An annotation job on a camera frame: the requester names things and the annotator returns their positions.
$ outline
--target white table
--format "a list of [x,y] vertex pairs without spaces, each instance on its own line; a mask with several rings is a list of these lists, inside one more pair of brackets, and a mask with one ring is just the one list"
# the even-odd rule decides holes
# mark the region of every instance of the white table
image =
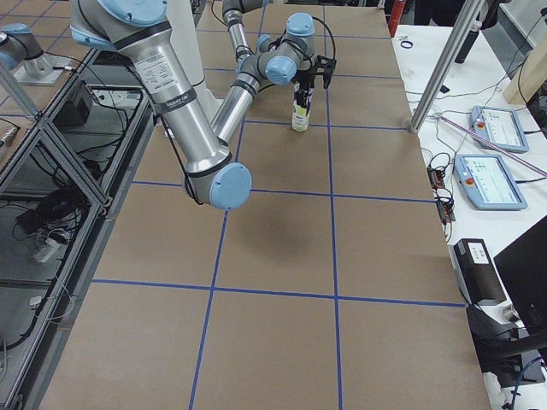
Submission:
[[[403,76],[405,90],[412,92],[407,94],[409,105],[412,109],[417,107],[417,102],[421,97],[414,93],[422,93],[424,91],[449,35],[450,28],[447,27],[400,26],[397,29],[397,35],[393,39],[393,47]],[[401,47],[400,43],[402,39],[411,41],[414,44],[413,47],[411,49]],[[439,93],[438,97],[477,93],[486,87],[497,84],[504,76],[505,71],[490,45],[481,34],[471,49],[467,60],[463,64],[454,64],[450,69],[444,81],[444,85],[450,91],[446,94]],[[510,105],[505,102],[503,90],[508,84],[509,79],[505,78],[501,81],[495,92],[495,88],[492,87],[476,95],[438,98],[429,114],[433,115],[445,110],[461,111],[464,113],[470,112],[473,106],[485,105],[487,102],[492,107],[522,108],[522,106]],[[518,115],[524,131],[539,129],[527,109],[518,111]],[[470,114],[447,112],[444,116],[462,126],[469,127],[471,125]],[[435,119],[428,118],[424,126],[420,129],[419,137],[422,148],[431,150],[434,155],[438,152],[448,152],[453,157],[454,152],[436,139],[435,123]],[[442,121],[438,123],[438,135],[450,147],[456,149],[458,154],[495,153],[494,151],[480,148],[469,136],[464,140],[462,132],[455,130]],[[537,167],[546,170],[547,139],[545,139],[541,132],[528,134],[526,137],[530,145],[530,151],[520,156]],[[430,157],[424,151],[424,161],[426,164],[429,162]],[[517,180],[539,178],[539,175],[509,158],[504,158],[504,161]],[[433,165],[445,165],[446,162],[447,157],[443,155],[443,158],[438,158],[438,161],[435,161]],[[528,202],[528,208],[525,210],[478,211],[473,208],[466,198],[463,189],[458,186],[456,177],[452,176],[450,178],[450,176],[452,176],[451,167],[447,169],[445,183],[449,188],[452,188],[451,190],[454,194],[456,222],[452,224],[449,245],[457,243],[463,237],[483,238],[491,257],[493,257],[547,214],[547,207],[545,207],[545,200],[547,200],[547,180],[519,185],[522,194]],[[506,322],[502,316],[502,309],[507,304],[509,302],[497,307],[485,307],[485,311],[498,321]],[[491,382],[491,378],[485,377],[485,382],[491,397],[492,408],[500,408],[498,403],[501,402],[503,404],[503,396],[497,396],[497,393],[499,394],[499,387],[496,389],[495,384]],[[511,389],[504,389],[504,395],[509,400],[511,398],[510,391]],[[521,386],[519,392],[522,395],[517,398],[515,409],[547,407],[547,384]]]

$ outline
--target blue cable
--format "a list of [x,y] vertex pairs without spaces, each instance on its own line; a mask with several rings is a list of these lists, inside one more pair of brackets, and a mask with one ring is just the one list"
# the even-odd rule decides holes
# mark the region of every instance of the blue cable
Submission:
[[536,357],[534,360],[530,360],[528,364],[522,368],[521,372],[519,373],[519,377],[516,379],[515,390],[513,390],[512,392],[513,400],[511,401],[511,406],[509,406],[509,410],[515,410],[516,395],[517,395],[517,391],[519,390],[519,386],[521,385],[521,381],[524,378],[524,373],[526,373],[526,370],[528,370],[528,367],[530,367],[536,361],[539,361],[539,360],[541,360],[541,356]]

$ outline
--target red object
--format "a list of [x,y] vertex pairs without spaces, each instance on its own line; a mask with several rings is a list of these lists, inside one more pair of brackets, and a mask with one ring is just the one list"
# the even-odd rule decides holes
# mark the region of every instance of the red object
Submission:
[[401,17],[403,17],[404,4],[406,2],[407,0],[395,0],[393,4],[390,20],[387,23],[387,28],[390,29],[391,38],[395,36],[395,32],[397,31],[397,27],[399,26],[399,21],[401,21]]

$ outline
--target black monitor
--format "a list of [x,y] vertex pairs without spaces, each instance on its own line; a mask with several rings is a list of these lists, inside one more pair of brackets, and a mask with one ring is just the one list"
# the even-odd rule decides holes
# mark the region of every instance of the black monitor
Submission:
[[[500,324],[476,305],[468,307],[468,319],[483,372],[495,373],[508,387],[538,354],[547,359],[547,217],[494,257],[494,263],[526,329]],[[537,362],[522,384],[543,381]]]

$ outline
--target white tablet with blue border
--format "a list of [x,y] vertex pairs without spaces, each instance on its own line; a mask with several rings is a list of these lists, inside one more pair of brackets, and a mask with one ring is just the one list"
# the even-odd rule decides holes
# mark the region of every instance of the white tablet with blue border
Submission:
[[500,155],[456,155],[456,176],[480,210],[516,211],[528,204]]
[[498,147],[511,152],[529,150],[519,116],[513,109],[475,106],[471,118],[475,133]]

